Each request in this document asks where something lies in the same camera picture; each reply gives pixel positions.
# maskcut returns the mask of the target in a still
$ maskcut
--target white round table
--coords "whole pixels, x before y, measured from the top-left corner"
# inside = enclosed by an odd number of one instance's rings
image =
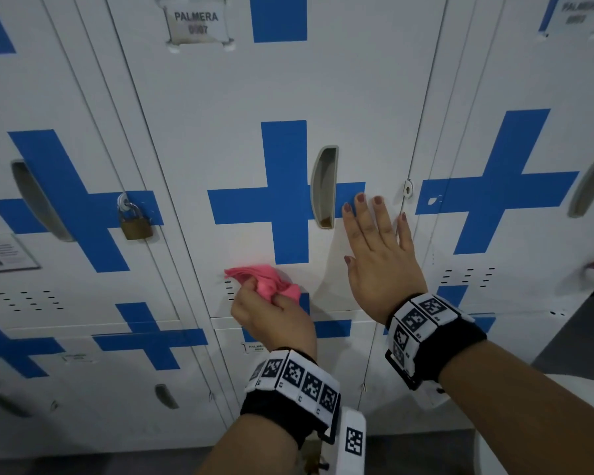
[[[571,375],[547,376],[594,407],[594,380]],[[476,475],[508,475],[479,432],[475,433],[474,457]]]

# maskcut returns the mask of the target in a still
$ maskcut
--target pink cloth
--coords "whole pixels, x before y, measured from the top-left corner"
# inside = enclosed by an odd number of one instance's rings
[[[224,278],[234,278],[241,285],[249,277],[254,276],[258,281],[257,293],[267,301],[276,293],[292,298],[299,303],[301,290],[299,285],[282,280],[277,270],[270,265],[252,265],[250,267],[236,267],[224,271]]]

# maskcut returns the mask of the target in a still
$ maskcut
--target gray handle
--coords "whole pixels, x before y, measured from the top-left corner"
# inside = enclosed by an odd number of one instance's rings
[[[170,408],[171,410],[176,410],[179,407],[166,384],[160,383],[159,385],[156,385],[154,387],[154,393],[156,393],[158,401],[165,407]]]
[[[339,159],[338,146],[325,146],[319,152],[310,183],[310,202],[315,222],[321,229],[334,228],[334,199],[336,172]]]
[[[587,213],[590,205],[594,201],[594,163],[588,168],[585,175],[578,184],[577,191],[572,197],[568,216],[570,218],[580,218]]]
[[[24,202],[33,212],[39,223],[44,225],[44,228],[60,240],[64,242],[75,241],[50,204],[42,187],[40,187],[40,184],[35,180],[35,177],[26,166],[26,162],[24,160],[12,161],[11,173],[13,173],[13,179]]]
[[[22,407],[20,407],[16,402],[9,399],[6,395],[0,393],[0,408],[7,412],[9,415],[14,415],[15,417],[19,417],[21,419],[31,418],[32,415]]]

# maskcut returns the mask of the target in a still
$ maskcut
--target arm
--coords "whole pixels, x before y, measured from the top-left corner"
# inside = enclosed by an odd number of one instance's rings
[[[231,307],[233,318],[268,351],[290,347],[316,361],[317,335],[308,314],[282,295],[276,295],[271,304],[255,288],[254,278],[240,288]],[[295,438],[285,429],[259,415],[245,414],[222,436],[197,474],[289,474],[297,451]]]
[[[361,308],[386,325],[409,296],[427,285],[405,215],[398,240],[381,197],[346,204],[343,222],[355,258],[349,284]],[[438,381],[484,436],[511,475],[594,474],[594,408],[497,345],[483,341],[447,361]]]
[[[440,384],[510,474],[594,474],[594,408],[491,342],[456,355]]]

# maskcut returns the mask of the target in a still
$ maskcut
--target floor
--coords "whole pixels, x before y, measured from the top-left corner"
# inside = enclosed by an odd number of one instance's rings
[[[594,380],[594,296],[533,364]],[[369,437],[367,475],[472,475],[472,430]],[[0,475],[190,475],[209,448],[0,462]]]

